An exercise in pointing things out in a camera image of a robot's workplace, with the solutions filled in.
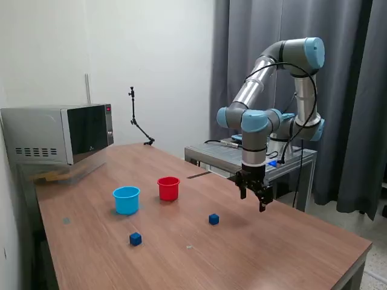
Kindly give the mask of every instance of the black cable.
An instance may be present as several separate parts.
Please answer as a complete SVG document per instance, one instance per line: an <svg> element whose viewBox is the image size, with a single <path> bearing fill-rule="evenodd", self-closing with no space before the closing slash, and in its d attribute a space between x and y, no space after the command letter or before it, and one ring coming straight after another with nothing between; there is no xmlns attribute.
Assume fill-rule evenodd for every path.
<svg viewBox="0 0 387 290"><path fill-rule="evenodd" d="M208 142L218 142L218 143L220 143L220 140L207 140L207 141L205 141L205 143L208 143Z"/></svg>
<svg viewBox="0 0 387 290"><path fill-rule="evenodd" d="M294 192L294 198L293 198L293 207L296 203L296 196L298 192L298 188L300 186L300 180L301 180L301 170L302 170L302 157L304 157L304 141L301 139L301 161L300 161L300 171L298 172L298 178L297 178L297 184L296 184L296 191Z"/></svg>
<svg viewBox="0 0 387 290"><path fill-rule="evenodd" d="M278 151L271 151L270 153L266 153L266 156L270 156L269 159L276 158L278 156Z"/></svg>
<svg viewBox="0 0 387 290"><path fill-rule="evenodd" d="M305 122L303 123L303 125L301 126L301 128L294 134L292 135L289 140L286 142L285 146L284 146L284 151L282 152L282 156L281 156L281 160L278 161L279 163L283 164L285 163L285 152L286 152L286 149L288 148L289 144L294 140L294 138L297 137L298 134L300 134L301 130L303 128L306 127L307 123L309 122L310 118L312 117L313 115L313 112L314 110L316 109L316 106L317 106L317 87L316 87L316 82L313 80L312 76L310 73L308 73L306 70L304 70L303 68L301 68L300 66L298 65L295 65L293 63L290 63L290 62L276 62L276 63L271 63L269 65L265 65L259 69L257 69L256 71L252 72L251 74L249 74L244 81L246 81L249 77L253 76L254 74L256 74L257 72L265 69L265 68L269 68L271 66L278 66L278 65L290 65L290 66L293 66L299 70L301 70L302 72L304 72L307 77L310 79L310 81L312 82L312 85L313 85L313 92L314 92L314 103L313 103L313 107L312 107L312 110L308 116L308 118L305 120Z"/></svg>
<svg viewBox="0 0 387 290"><path fill-rule="evenodd" d="M289 110L289 108L290 108L290 106L291 106L291 104L292 104L294 98L296 97L296 95L297 95L297 93L294 92L294 94L293 94L293 96L292 96L292 98L291 98L289 104L287 105L286 109L284 109L284 110L282 111L283 114L286 113L286 112Z"/></svg>

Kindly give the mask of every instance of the robotic arm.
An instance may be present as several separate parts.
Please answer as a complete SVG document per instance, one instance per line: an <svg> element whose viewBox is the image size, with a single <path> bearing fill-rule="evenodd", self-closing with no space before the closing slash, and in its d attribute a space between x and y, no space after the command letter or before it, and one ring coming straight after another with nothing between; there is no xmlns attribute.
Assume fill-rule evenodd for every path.
<svg viewBox="0 0 387 290"><path fill-rule="evenodd" d="M264 211L273 200L272 188L264 183L267 137L289 140L299 132L299 138L317 141L322 134L324 120L317 113L310 77L316 81L316 73L322 68L324 58L324 43L318 37L276 42L256 60L251 75L232 104L218 111L216 119L220 126L242 129L242 170L237 172L235 183L240 189L241 199L246 197L246 188L254 192L259 199L259 211ZM281 114L277 109L251 109L277 69L287 69L294 77L296 116Z"/></svg>

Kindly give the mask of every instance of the microwave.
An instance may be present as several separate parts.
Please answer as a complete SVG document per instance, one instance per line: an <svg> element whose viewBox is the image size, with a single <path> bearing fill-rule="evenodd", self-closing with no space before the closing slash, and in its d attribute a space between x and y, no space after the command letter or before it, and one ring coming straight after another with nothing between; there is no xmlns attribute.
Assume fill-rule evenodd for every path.
<svg viewBox="0 0 387 290"><path fill-rule="evenodd" d="M73 165L113 144L111 105L2 108L8 158Z"/></svg>

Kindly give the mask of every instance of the white wall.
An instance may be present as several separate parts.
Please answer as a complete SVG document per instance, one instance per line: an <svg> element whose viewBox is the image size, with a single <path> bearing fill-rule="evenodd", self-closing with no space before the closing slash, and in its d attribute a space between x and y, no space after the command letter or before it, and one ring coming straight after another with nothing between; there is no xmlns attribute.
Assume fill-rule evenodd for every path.
<svg viewBox="0 0 387 290"><path fill-rule="evenodd" d="M111 103L116 144L147 141L182 157L209 137L215 0L12 0L0 7L9 105Z"/></svg>
<svg viewBox="0 0 387 290"><path fill-rule="evenodd" d="M1 80L0 106L5 106ZM0 127L0 289L4 290L17 290L22 286L21 252L14 215L18 211L14 211L12 202L15 194Z"/></svg>
<svg viewBox="0 0 387 290"><path fill-rule="evenodd" d="M91 99L111 102L116 144L147 141L178 156L209 137L214 3L86 0Z"/></svg>
<svg viewBox="0 0 387 290"><path fill-rule="evenodd" d="M80 0L0 3L0 71L10 106L86 103Z"/></svg>

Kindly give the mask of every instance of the blue cube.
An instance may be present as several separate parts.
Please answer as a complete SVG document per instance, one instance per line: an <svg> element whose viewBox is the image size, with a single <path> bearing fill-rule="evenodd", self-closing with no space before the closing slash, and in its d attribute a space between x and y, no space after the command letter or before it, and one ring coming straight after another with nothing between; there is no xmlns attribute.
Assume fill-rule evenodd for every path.
<svg viewBox="0 0 387 290"><path fill-rule="evenodd" d="M141 234L139 233L132 233L129 237L130 243L133 246L138 246L141 244Z"/></svg>
<svg viewBox="0 0 387 290"><path fill-rule="evenodd" d="M219 223L219 216L217 214L215 214L215 213L210 214L209 218L208 218L208 221L209 221L210 224L216 225L216 224Z"/></svg>

